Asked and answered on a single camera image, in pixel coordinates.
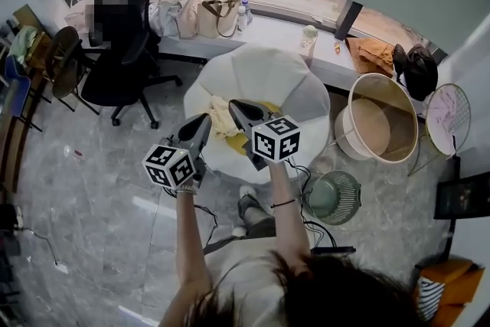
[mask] tile floor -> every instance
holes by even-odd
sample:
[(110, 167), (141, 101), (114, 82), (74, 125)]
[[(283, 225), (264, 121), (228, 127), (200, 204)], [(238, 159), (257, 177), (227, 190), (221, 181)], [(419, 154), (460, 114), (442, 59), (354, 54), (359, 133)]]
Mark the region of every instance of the tile floor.
[[(25, 224), (49, 237), (69, 270), (54, 268), (43, 240), (27, 231), (18, 235), (22, 255), (11, 262), (32, 325), (156, 325), (178, 288), (175, 201), (152, 186), (140, 162), (151, 144), (184, 119), (182, 97), (199, 67), (168, 60), (164, 65), (163, 74), (179, 74), (184, 86), (169, 83), (145, 91), (160, 119), (158, 131), (150, 129), (140, 103), (125, 109), (115, 128), (110, 108), (97, 117), (76, 100), (69, 99), (77, 105), (75, 113), (57, 101), (41, 102), (34, 121), (44, 132), (28, 133), (15, 203)], [(334, 119), (346, 100), (331, 97)], [(74, 155), (75, 149), (83, 156)], [(422, 144), (421, 160), (430, 154)], [(415, 263), (441, 249), (447, 230), (445, 221), (432, 219), (445, 163), (434, 162), (408, 178), (413, 160), (393, 166), (355, 162), (333, 146), (312, 166), (315, 172), (344, 169), (362, 184), (360, 211), (347, 224), (332, 227), (338, 245), (355, 246), (353, 258), (360, 265), (404, 282)], [(238, 185), (211, 173), (204, 178), (197, 200), (218, 216), (215, 240), (238, 224), (237, 192)], [(267, 191), (259, 198), (268, 201)], [(198, 211), (198, 221), (205, 242), (211, 218)]]

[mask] round white cushion chair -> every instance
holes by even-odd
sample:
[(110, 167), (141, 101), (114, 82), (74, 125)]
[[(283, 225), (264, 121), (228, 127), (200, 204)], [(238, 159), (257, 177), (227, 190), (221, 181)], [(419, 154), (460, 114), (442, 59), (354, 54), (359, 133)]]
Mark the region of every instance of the round white cushion chair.
[[(297, 165), (309, 166), (325, 148), (330, 130), (330, 99), (323, 83), (294, 53), (246, 44), (211, 59), (184, 97), (185, 116), (206, 112), (211, 96), (272, 103), (300, 126)], [(257, 171), (250, 160), (211, 133), (203, 149), (208, 168), (229, 181), (264, 185), (267, 168)], [(290, 178), (296, 170), (289, 167)]]

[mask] white cube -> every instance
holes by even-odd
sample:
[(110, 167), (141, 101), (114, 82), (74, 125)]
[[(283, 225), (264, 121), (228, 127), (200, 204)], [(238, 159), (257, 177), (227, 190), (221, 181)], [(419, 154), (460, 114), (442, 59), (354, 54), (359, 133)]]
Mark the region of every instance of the white cube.
[(142, 161), (153, 184), (176, 189), (196, 171), (188, 150), (153, 145)]
[(299, 149), (299, 126), (283, 116), (252, 128), (252, 150), (274, 162), (281, 162)]

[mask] black hair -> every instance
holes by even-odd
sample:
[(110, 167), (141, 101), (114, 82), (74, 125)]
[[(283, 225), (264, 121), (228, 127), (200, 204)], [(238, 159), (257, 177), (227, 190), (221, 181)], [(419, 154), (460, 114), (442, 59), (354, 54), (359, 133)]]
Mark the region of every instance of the black hair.
[[(273, 252), (273, 260), (273, 273), (284, 290), (277, 317), (288, 327), (426, 326), (407, 288), (382, 273), (360, 269), (348, 259), (314, 256), (303, 259), (307, 268), (297, 274), (278, 253)], [(220, 305), (218, 287), (196, 300), (186, 327), (241, 325), (234, 295)]]

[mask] black backpack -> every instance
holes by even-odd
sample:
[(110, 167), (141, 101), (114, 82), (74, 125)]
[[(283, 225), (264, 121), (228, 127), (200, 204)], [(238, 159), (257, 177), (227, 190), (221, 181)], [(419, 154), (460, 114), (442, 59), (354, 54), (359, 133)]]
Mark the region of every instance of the black backpack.
[(405, 74), (407, 90), (412, 98), (424, 101), (437, 87), (437, 64), (432, 54), (421, 44), (405, 53), (400, 44), (393, 51), (393, 64), (397, 72), (397, 82)]

